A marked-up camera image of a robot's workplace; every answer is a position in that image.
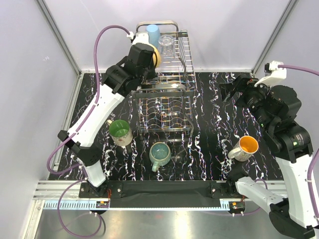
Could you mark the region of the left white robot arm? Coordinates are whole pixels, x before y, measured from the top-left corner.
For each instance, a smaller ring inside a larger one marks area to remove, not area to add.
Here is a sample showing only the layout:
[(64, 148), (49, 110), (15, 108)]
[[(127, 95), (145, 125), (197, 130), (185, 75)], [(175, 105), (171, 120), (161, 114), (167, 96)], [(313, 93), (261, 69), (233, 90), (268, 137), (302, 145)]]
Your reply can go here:
[(109, 67), (99, 82), (99, 90), (80, 119), (68, 130), (61, 130), (58, 138), (83, 163), (90, 192), (97, 198), (107, 193), (106, 176), (100, 158), (102, 151), (94, 144), (95, 137), (110, 113), (135, 91), (144, 80), (155, 77), (159, 55), (153, 46), (136, 43), (120, 62)]

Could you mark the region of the pale yellow mug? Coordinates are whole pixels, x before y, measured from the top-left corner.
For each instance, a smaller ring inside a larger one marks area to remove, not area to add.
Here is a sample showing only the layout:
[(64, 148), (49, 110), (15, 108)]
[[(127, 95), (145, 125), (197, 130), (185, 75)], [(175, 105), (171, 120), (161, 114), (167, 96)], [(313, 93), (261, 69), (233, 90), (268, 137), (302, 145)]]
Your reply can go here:
[(154, 49), (153, 61), (155, 68), (157, 68), (161, 64), (161, 55), (155, 46), (151, 45), (151, 47)]

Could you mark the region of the clear glass tumbler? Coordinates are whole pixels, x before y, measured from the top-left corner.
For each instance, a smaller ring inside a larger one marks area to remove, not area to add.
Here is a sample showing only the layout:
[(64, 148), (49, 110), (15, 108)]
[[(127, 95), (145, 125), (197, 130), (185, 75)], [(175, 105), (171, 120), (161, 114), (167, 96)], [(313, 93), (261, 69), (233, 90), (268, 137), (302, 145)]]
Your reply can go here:
[(161, 57), (174, 57), (175, 53), (174, 37), (171, 35), (162, 35), (158, 39), (158, 51)]

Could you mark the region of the green interior white mug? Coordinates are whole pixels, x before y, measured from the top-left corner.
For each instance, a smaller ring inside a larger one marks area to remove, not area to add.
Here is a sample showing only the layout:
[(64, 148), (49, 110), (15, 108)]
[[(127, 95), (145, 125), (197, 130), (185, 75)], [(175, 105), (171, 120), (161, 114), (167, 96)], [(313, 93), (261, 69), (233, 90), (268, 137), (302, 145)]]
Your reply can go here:
[(128, 146), (133, 140), (132, 130), (129, 123), (122, 119), (106, 121), (109, 126), (109, 134), (117, 146)]

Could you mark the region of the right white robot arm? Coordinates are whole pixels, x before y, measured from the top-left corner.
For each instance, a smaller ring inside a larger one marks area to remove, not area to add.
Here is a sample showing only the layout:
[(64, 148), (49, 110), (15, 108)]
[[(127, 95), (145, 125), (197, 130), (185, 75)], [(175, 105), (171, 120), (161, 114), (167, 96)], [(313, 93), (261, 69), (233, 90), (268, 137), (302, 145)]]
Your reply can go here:
[(294, 239), (315, 238), (319, 227), (319, 198), (312, 173), (315, 157), (310, 134), (295, 120), (302, 105), (297, 93), (246, 74), (220, 84), (219, 89), (224, 102), (241, 94), (236, 106), (247, 108), (259, 124), (262, 139), (280, 167), (287, 196), (272, 193), (240, 169), (228, 174), (226, 193), (252, 200), (268, 214), (279, 233)]

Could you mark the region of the light blue plastic cup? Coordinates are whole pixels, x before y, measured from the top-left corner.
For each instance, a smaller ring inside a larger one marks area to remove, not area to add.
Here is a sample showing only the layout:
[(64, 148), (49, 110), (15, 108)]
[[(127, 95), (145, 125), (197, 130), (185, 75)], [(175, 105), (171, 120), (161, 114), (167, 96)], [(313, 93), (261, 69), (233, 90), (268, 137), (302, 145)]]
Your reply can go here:
[(146, 27), (146, 31), (149, 35), (149, 43), (154, 47), (158, 47), (158, 40), (160, 38), (159, 27), (155, 24), (150, 24)]

